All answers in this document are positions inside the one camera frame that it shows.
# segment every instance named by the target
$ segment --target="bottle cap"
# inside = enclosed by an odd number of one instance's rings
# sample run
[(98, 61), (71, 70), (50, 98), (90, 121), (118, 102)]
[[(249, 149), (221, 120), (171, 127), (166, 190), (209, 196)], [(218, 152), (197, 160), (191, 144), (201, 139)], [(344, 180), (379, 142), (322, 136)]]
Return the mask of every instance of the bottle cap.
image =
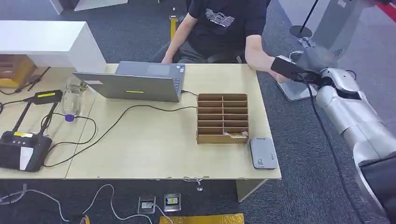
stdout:
[(64, 119), (65, 119), (67, 122), (72, 122), (72, 121), (74, 121), (74, 115), (73, 115), (73, 114), (66, 114), (66, 116), (64, 117)]

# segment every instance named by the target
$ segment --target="white cable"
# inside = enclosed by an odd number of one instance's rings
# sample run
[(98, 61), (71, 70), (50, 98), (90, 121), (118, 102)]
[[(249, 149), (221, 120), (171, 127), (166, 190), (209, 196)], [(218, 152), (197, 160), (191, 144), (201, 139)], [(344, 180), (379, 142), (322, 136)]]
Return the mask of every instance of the white cable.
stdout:
[(158, 207), (158, 205), (155, 204), (155, 206), (159, 209), (159, 211), (162, 213), (162, 215), (163, 215), (165, 218), (167, 218), (167, 219), (170, 221), (170, 223), (173, 224), (172, 219), (170, 219), (168, 216), (166, 216), (165, 213), (160, 209), (160, 207)]
[[(105, 185), (103, 185), (102, 187), (100, 187), (100, 188), (98, 189), (98, 191), (96, 192), (95, 196), (93, 197), (93, 200), (92, 200), (91, 204), (88, 206), (87, 209), (85, 209), (85, 210), (83, 211), (83, 214), (85, 214), (85, 213), (93, 206), (93, 203), (95, 202), (96, 197), (98, 196), (99, 192), (100, 192), (104, 187), (107, 187), (107, 186), (109, 186), (109, 187), (112, 188), (112, 196), (111, 196), (111, 198), (110, 198), (110, 206), (111, 206), (111, 209), (112, 209), (112, 211), (113, 211), (113, 214), (117, 217), (117, 219), (119, 219), (119, 220), (121, 220), (121, 221), (124, 221), (124, 220), (130, 219), (130, 218), (133, 218), (133, 217), (141, 216), (141, 217), (147, 218), (148, 221), (150, 222), (150, 224), (153, 224), (153, 223), (151, 222), (150, 217), (148, 217), (148, 216), (146, 216), (146, 215), (136, 214), (136, 215), (128, 216), (128, 217), (126, 217), (126, 218), (121, 218), (121, 217), (119, 217), (119, 216), (115, 213), (115, 210), (114, 210), (114, 207), (113, 207), (114, 187), (113, 187), (113, 185), (111, 185), (111, 184), (105, 184)], [(0, 202), (1, 202), (0, 205), (7, 205), (7, 204), (15, 203), (15, 202), (19, 201), (19, 200), (25, 195), (26, 192), (29, 192), (29, 191), (42, 194), (42, 195), (47, 196), (48, 198), (52, 199), (53, 201), (55, 201), (55, 202), (58, 204), (59, 215), (60, 215), (61, 219), (62, 219), (63, 221), (65, 221), (65, 222), (70, 222), (70, 220), (67, 220), (67, 219), (65, 219), (65, 218), (63, 217), (63, 214), (62, 214), (62, 207), (61, 207), (60, 202), (59, 202), (57, 199), (54, 199), (54, 198), (51, 197), (50, 195), (47, 195), (46, 193), (41, 192), (41, 191), (39, 191), (39, 190), (27, 189), (27, 185), (26, 185), (26, 184), (23, 184), (23, 190), (22, 190), (22, 191), (18, 191), (18, 192), (12, 193), (12, 194), (10, 194), (10, 195), (0, 197)], [(14, 195), (18, 195), (18, 194), (20, 194), (20, 196), (19, 196), (17, 199), (12, 200), (12, 201), (10, 201), (10, 202), (2, 202), (4, 199), (9, 198), (9, 197), (12, 197), (12, 196), (14, 196)], [(165, 218), (167, 218), (167, 219), (170, 221), (171, 224), (173, 224), (173, 221), (172, 221), (168, 216), (165, 215), (165, 213), (162, 211), (162, 209), (161, 209), (160, 207), (158, 207), (158, 205), (156, 205), (156, 204), (155, 204), (155, 206), (159, 209), (159, 211), (162, 213), (162, 215), (163, 215)]]
[(28, 189), (28, 185), (24, 183), (23, 184), (22, 193), (19, 195), (19, 197), (17, 199), (14, 199), (14, 200), (9, 199), (8, 202), (3, 202), (3, 198), (0, 197), (0, 205), (12, 204), (12, 203), (15, 203), (15, 202), (19, 201), (25, 195), (27, 189)]
[(291, 60), (291, 56), (292, 56), (293, 54), (297, 54), (297, 53), (303, 54), (304, 52), (303, 52), (303, 51), (300, 51), (300, 50), (292, 51), (292, 52), (289, 54), (289, 59)]
[(19, 191), (19, 192), (12, 193), (12, 194), (10, 194), (10, 195), (4, 196), (4, 197), (1, 198), (2, 200), (6, 199), (6, 198), (9, 198), (9, 197), (11, 197), (11, 196), (17, 195), (17, 194), (21, 194), (16, 200), (11, 201), (11, 202), (7, 202), (7, 203), (5, 203), (5, 204), (2, 203), (2, 204), (0, 204), (0, 205), (6, 205), (6, 204), (15, 203), (15, 202), (19, 201), (19, 200), (25, 195), (26, 192), (29, 192), (29, 191), (42, 194), (42, 195), (47, 196), (48, 198), (52, 199), (53, 201), (55, 201), (55, 202), (58, 204), (59, 214), (60, 214), (60, 216), (61, 216), (61, 219), (62, 219), (63, 221), (65, 221), (65, 222), (70, 222), (70, 220), (67, 220), (67, 219), (65, 219), (65, 218), (63, 217), (62, 208), (61, 208), (60, 202), (59, 202), (57, 199), (54, 199), (53, 197), (51, 197), (51, 196), (47, 195), (46, 193), (41, 192), (41, 191), (39, 191), (39, 190), (26, 189), (26, 190), (22, 190), (22, 191)]
[(85, 209), (85, 211), (83, 211), (83, 214), (85, 214), (85, 213), (92, 207), (92, 205), (93, 205), (93, 203), (95, 202), (96, 197), (98, 196), (98, 193), (100, 192), (100, 190), (102, 190), (102, 188), (107, 187), (107, 186), (111, 187), (111, 188), (112, 188), (112, 191), (113, 191), (113, 192), (112, 192), (111, 199), (110, 199), (110, 206), (111, 206), (111, 208), (112, 208), (113, 214), (117, 217), (117, 219), (124, 221), (124, 220), (130, 219), (130, 218), (136, 217), (136, 216), (141, 216), (141, 217), (146, 217), (146, 218), (150, 221), (150, 224), (153, 224), (153, 223), (151, 222), (150, 217), (148, 217), (148, 216), (146, 216), (146, 215), (136, 214), (136, 215), (128, 216), (128, 217), (126, 217), (126, 218), (121, 218), (121, 217), (119, 217), (119, 216), (115, 213), (114, 207), (113, 207), (114, 187), (113, 187), (111, 184), (109, 184), (109, 183), (103, 185), (102, 187), (100, 187), (100, 188), (98, 189), (98, 191), (97, 191), (96, 194), (95, 194), (95, 197), (93, 197), (93, 200), (92, 200), (91, 205), (90, 205), (87, 209)]

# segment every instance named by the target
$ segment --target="yellow tape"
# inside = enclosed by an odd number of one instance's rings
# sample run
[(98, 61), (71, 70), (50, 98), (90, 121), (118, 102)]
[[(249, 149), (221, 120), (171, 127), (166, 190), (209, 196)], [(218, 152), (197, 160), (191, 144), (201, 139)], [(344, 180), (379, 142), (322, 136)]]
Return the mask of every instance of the yellow tape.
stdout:
[(15, 132), (15, 133), (14, 133), (14, 136), (20, 136), (20, 137), (31, 138), (31, 137), (33, 137), (33, 134), (31, 134), (31, 133)]
[(143, 91), (132, 91), (132, 90), (127, 90), (126, 92), (129, 92), (129, 93), (144, 93)]
[(52, 92), (52, 93), (47, 93), (47, 94), (41, 94), (41, 95), (38, 95), (37, 97), (50, 97), (50, 96), (54, 96), (54, 95), (55, 95), (55, 93)]
[(178, 22), (178, 19), (171, 19), (170, 20), (170, 40), (173, 39), (176, 33), (176, 22)]
[(14, 135), (15, 135), (15, 136), (22, 136), (22, 135), (24, 135), (24, 134), (23, 134), (22, 132), (15, 132)]

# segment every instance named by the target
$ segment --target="person's hand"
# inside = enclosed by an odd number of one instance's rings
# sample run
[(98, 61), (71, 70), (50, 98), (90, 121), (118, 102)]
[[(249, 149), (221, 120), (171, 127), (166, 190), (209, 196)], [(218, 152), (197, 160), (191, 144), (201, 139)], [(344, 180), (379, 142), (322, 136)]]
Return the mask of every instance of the person's hand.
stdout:
[(285, 82), (290, 81), (290, 79), (286, 78), (285, 76), (283, 76), (277, 72), (274, 72), (273, 70), (269, 70), (268, 73), (279, 83), (285, 83)]
[(172, 58), (171, 58), (171, 57), (165, 56), (165, 57), (162, 59), (162, 62), (161, 62), (161, 63), (162, 63), (162, 64), (172, 64), (173, 61), (172, 61)]

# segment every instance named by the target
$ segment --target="yellow mat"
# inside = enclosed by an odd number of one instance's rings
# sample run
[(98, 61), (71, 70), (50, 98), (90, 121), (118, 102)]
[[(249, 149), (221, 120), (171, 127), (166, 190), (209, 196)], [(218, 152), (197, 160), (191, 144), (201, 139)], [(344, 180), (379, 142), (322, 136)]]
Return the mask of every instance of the yellow mat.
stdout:
[[(242, 213), (231, 215), (215, 215), (215, 216), (191, 216), (191, 217), (169, 217), (173, 224), (244, 224), (245, 220)], [(171, 224), (165, 218), (160, 218), (160, 224)]]

